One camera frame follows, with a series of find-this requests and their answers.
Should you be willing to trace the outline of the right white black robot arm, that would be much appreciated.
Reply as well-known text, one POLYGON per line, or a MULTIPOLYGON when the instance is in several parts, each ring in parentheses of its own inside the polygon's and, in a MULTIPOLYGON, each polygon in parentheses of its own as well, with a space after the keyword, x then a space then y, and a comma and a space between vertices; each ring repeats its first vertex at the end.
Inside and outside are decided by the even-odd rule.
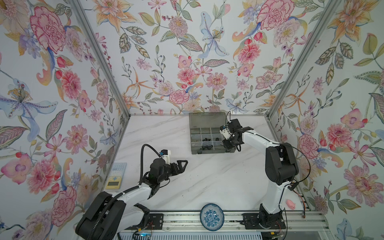
POLYGON ((290 144, 274 142, 257 133, 251 127, 242 127, 237 119, 220 127, 223 144, 227 150, 241 149, 247 144, 265 154, 265 173, 268 188, 259 208, 259 224, 269 228, 283 219, 283 196, 289 186, 295 186, 294 178, 299 173, 297 159, 290 144))

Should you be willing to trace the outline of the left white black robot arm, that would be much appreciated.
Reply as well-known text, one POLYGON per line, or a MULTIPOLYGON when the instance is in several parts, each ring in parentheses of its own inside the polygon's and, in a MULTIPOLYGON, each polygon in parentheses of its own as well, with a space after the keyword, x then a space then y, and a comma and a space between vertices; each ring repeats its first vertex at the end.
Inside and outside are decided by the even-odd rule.
POLYGON ((111 240, 127 228, 146 226, 150 210, 141 202, 153 197, 163 181, 184 173, 187 165, 187 160, 168 163, 163 158, 155 159, 140 185, 113 195, 99 193, 78 222, 75 233, 84 240, 111 240))

